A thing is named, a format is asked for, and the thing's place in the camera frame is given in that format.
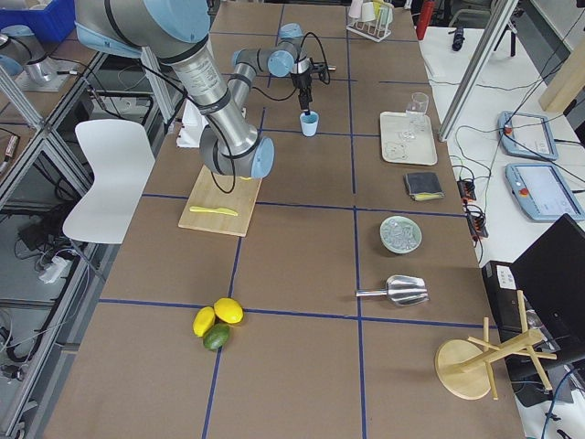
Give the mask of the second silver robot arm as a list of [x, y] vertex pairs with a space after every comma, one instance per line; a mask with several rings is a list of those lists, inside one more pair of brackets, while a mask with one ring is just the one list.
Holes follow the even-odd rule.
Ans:
[[1, 67], [25, 91], [56, 92], [67, 79], [67, 73], [59, 75], [59, 64], [25, 25], [1, 29]]

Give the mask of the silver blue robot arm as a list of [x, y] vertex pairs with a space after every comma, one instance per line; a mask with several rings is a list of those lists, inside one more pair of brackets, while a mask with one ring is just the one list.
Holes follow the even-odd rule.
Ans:
[[273, 142], [246, 121], [242, 107], [257, 74], [298, 80], [309, 73], [298, 24], [283, 26], [274, 48], [235, 53], [235, 70], [225, 79], [208, 42], [205, 1], [78, 1], [75, 13], [78, 39], [85, 46], [134, 59], [148, 47], [173, 69], [207, 120], [199, 151], [212, 172], [251, 178], [270, 173]]

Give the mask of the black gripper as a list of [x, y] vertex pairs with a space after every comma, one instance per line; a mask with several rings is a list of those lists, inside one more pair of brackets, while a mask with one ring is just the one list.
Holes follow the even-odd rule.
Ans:
[[305, 114], [311, 113], [312, 97], [312, 77], [309, 71], [303, 73], [292, 73], [291, 74], [292, 84], [298, 91], [299, 104], [302, 111]]

